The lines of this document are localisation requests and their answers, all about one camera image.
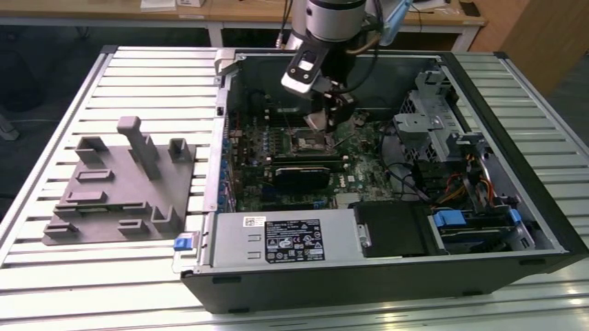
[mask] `slotted aluminum surface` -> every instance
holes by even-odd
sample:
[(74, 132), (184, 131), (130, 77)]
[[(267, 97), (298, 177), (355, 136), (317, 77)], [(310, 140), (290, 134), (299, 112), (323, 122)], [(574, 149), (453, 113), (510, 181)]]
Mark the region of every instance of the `slotted aluminum surface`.
[[(40, 242), (43, 228), (76, 162), (71, 148), (82, 135), (99, 134), (107, 144), (124, 144), (124, 139), (114, 134), (116, 120), (123, 115), (143, 118), (143, 130), (152, 133), (155, 143), (184, 137), (200, 146), (188, 204), (194, 215), (187, 230), (200, 227), (198, 212), (203, 202), (199, 194), (206, 182), (211, 136), (202, 122), (214, 116), (211, 105), (215, 102), (210, 98), (215, 96), (209, 93), (215, 75), (211, 64), (215, 50), (120, 48), (111, 57), (102, 56), (96, 63), (96, 74), (90, 75), (60, 125), (63, 139), (58, 137), (58, 128), (55, 151), (52, 142), (46, 151), (47, 165), (38, 165), (31, 174), (38, 182), (30, 178), (19, 194), (15, 204), (23, 201), (23, 208), (11, 210), (1, 225), (0, 230), (11, 230), (4, 252), (0, 250), (0, 259), (7, 253), (0, 269), (3, 330), (152, 330), (163, 327), (170, 328), (166, 330), (203, 327), (206, 330), (253, 331), (586, 330), (589, 261), (554, 274), (528, 277), (480, 297), (211, 315), (179, 282), (179, 275), (172, 273), (172, 241), (44, 246)], [(461, 54), (458, 58), (468, 63), (465, 66), (477, 86), (489, 90), (481, 91), (490, 92), (486, 99), (493, 111), (501, 121), (509, 123), (508, 131), (588, 242), (589, 171), (584, 146), (576, 143), (553, 110), (537, 105), (526, 96), (528, 92), (492, 55)], [(114, 60), (124, 61), (110, 66)], [(182, 68), (174, 67), (175, 60), (182, 60), (176, 64)], [(119, 86), (126, 87), (120, 89), (124, 95), (103, 89)], [(158, 92), (154, 86), (167, 88)], [(178, 90), (170, 89), (171, 86), (192, 88), (180, 89), (182, 95), (175, 95)], [(468, 109), (461, 107), (461, 110), (470, 118)], [(525, 126), (526, 119), (536, 120), (529, 121), (530, 126)], [(15, 216), (12, 229), (7, 228), (11, 214)]]

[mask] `barcode sticker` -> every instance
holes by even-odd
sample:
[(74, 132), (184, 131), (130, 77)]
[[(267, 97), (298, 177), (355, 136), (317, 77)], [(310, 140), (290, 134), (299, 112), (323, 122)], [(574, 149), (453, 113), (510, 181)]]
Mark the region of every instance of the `barcode sticker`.
[(265, 226), (266, 216), (246, 216), (243, 226)]
[(203, 15), (178, 15), (180, 19), (204, 19)]

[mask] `blue latch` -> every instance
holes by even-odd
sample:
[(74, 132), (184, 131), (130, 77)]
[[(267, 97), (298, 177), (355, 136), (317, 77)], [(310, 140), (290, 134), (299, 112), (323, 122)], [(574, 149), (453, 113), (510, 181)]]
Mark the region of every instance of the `blue latch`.
[(434, 215), (434, 223), (441, 228), (446, 225), (466, 225), (466, 220), (460, 210), (441, 210)]
[(513, 222), (516, 224), (520, 224), (520, 222), (522, 221), (522, 215), (520, 215), (517, 209), (509, 209), (509, 215), (512, 216)]
[(174, 250), (176, 252), (192, 250), (192, 238), (176, 238), (174, 241)]

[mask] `power supply label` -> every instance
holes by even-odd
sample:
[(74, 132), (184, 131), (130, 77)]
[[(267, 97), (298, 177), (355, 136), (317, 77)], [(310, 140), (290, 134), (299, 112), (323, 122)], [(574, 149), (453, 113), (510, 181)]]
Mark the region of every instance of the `power supply label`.
[(325, 260), (323, 234), (318, 219), (266, 221), (265, 233), (269, 263)]

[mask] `table leg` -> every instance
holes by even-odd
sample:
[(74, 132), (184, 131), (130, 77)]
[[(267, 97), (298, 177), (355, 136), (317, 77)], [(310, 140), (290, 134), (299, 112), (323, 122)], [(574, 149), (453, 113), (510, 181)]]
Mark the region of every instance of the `table leg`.
[(480, 26), (465, 26), (462, 33), (452, 46), (453, 52), (469, 52), (472, 42), (476, 40)]
[(209, 22), (206, 28), (209, 30), (209, 38), (211, 39), (211, 47), (223, 47), (223, 23)]

